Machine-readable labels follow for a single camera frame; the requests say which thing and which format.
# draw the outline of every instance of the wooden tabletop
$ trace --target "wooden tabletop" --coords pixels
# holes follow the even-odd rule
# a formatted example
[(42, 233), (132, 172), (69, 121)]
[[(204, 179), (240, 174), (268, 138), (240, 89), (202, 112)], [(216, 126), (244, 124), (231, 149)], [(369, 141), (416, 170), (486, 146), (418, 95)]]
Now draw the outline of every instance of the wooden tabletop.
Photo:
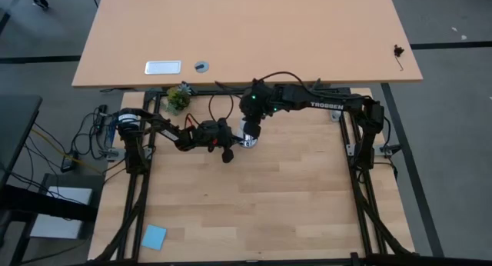
[[(178, 117), (161, 113), (180, 125), (187, 112), (203, 121), (210, 118), (208, 99), (193, 97)], [(142, 103), (143, 93), (126, 93), (121, 107), (141, 108)], [(225, 116), (229, 104), (228, 96), (215, 97), (214, 116)], [(234, 132), (241, 118), (237, 105), (228, 119)], [(382, 134), (376, 142), (384, 142)], [(122, 147), (119, 140), (115, 145)], [(258, 145), (234, 146), (229, 164), (222, 163), (221, 150), (180, 152), (162, 136), (156, 146), (144, 231), (153, 224), (168, 234), (161, 251), (141, 248), (139, 261), (348, 258), (353, 251), (364, 256), (340, 126), (327, 111), (281, 111), (267, 118)], [(391, 167), (375, 165), (371, 177), (381, 220), (413, 250)], [(105, 185), (89, 258), (97, 257), (118, 230), (128, 182), (129, 175), (122, 172)], [(377, 250), (371, 224), (370, 231)], [(132, 242), (129, 236), (128, 254)]]
[[(181, 61), (181, 73), (146, 75), (149, 61)], [(200, 61), (210, 66), (202, 74)], [(72, 85), (239, 84), (275, 71), (330, 83), (422, 80), (391, 0), (101, 0)]]

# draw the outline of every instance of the floor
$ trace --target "floor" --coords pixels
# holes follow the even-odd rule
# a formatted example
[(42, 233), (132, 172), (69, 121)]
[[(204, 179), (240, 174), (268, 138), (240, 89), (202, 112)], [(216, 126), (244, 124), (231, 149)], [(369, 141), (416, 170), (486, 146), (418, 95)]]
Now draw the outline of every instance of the floor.
[[(80, 55), (96, 13), (93, 0), (48, 0), (43, 12), (32, 0), (0, 0), (0, 17), (10, 10), (5, 27), (0, 22), (0, 58)], [(492, 40), (492, 0), (394, 0), (411, 43)], [(444, 253), (448, 257), (492, 260), (492, 48), (414, 51), (424, 76), (420, 84), (392, 85), (402, 122), (411, 144)], [(0, 92), (37, 94), (44, 99), (37, 122), (64, 145), (81, 118), (100, 104), (119, 107), (120, 91), (71, 87), (77, 62), (0, 65)], [(374, 97), (384, 100), (380, 85), (371, 85)], [(33, 138), (51, 160), (61, 158)], [(34, 156), (35, 180), (50, 172)], [(92, 161), (104, 168), (103, 161)], [(431, 254), (417, 203), (401, 154), (395, 155), (399, 188), (416, 249)], [(15, 171), (30, 173), (25, 151)], [(80, 169), (77, 175), (93, 175)], [(10, 259), (22, 229), (13, 224), (0, 261)], [(81, 241), (32, 240), (25, 259), (51, 254)], [(66, 254), (30, 265), (82, 263), (88, 242)]]

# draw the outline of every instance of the blue sticky note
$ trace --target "blue sticky note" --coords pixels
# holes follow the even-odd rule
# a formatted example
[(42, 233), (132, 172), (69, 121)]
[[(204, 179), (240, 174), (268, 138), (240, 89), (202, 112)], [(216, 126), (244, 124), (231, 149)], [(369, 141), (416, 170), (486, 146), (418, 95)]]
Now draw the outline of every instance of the blue sticky note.
[(147, 225), (147, 231), (145, 231), (144, 240), (141, 245), (147, 248), (151, 248), (160, 251), (162, 248), (162, 242), (166, 237), (167, 230), (165, 228), (156, 227), (154, 225)]

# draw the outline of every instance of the wooden table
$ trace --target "wooden table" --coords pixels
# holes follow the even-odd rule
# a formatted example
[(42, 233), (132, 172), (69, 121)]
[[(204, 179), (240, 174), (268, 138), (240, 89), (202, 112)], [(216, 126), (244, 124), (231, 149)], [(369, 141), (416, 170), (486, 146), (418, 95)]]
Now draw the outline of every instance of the wooden table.
[[(148, 61), (175, 60), (179, 75), (144, 73)], [(210, 69), (197, 73), (199, 61)], [(330, 83), (422, 80), (391, 0), (101, 0), (72, 85), (238, 84), (275, 71)]]
[[(353, 92), (371, 94), (369, 89)], [(121, 107), (140, 108), (143, 96), (126, 93)], [(185, 113), (198, 121), (209, 119), (208, 99), (193, 98)], [(217, 96), (214, 116), (225, 116), (229, 102), (228, 96)], [(161, 113), (184, 123), (185, 113)], [(236, 104), (228, 119), (233, 131), (241, 117)], [(161, 251), (141, 248), (140, 262), (348, 258), (353, 251), (364, 255), (339, 124), (327, 111), (304, 109), (277, 113), (263, 121), (261, 129), (258, 145), (234, 146), (229, 164), (222, 163), (220, 150), (180, 152), (166, 138), (156, 138), (144, 230), (153, 224), (167, 228), (168, 234)], [(379, 134), (376, 143), (382, 142)], [(122, 147), (119, 140), (115, 145)], [(391, 167), (375, 165), (371, 177), (381, 220), (413, 250)], [(100, 254), (118, 230), (128, 182), (123, 172), (105, 185), (89, 258)], [(129, 236), (128, 256), (131, 242)]]

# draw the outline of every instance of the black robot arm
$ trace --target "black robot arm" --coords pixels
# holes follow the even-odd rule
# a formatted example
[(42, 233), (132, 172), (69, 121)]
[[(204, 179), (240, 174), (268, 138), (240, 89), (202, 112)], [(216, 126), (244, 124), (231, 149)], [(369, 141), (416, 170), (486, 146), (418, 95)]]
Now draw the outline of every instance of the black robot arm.
[(302, 85), (275, 85), (271, 88), (262, 80), (253, 80), (253, 85), (244, 92), (239, 107), (244, 113), (243, 131), (253, 138), (260, 136), (261, 120), (280, 110), (322, 108), (348, 111), (363, 131), (362, 140), (355, 145), (352, 165), (359, 170), (374, 166), (373, 143), (384, 125), (384, 108), (379, 101), (357, 94), (319, 94)]
[[(234, 157), (231, 146), (241, 138), (234, 136), (225, 118), (217, 121), (203, 121), (198, 127), (189, 126), (180, 129), (169, 119), (160, 114), (149, 113), (140, 108), (123, 108), (115, 114), (116, 126), (121, 139), (125, 142), (125, 164), (128, 173), (141, 174), (148, 170), (147, 158), (141, 147), (144, 135), (157, 132), (175, 143), (180, 151), (189, 151), (195, 147), (207, 147), (212, 152), (215, 147), (224, 148), (222, 161), (228, 163)], [(140, 129), (140, 122), (150, 124), (149, 128)]]

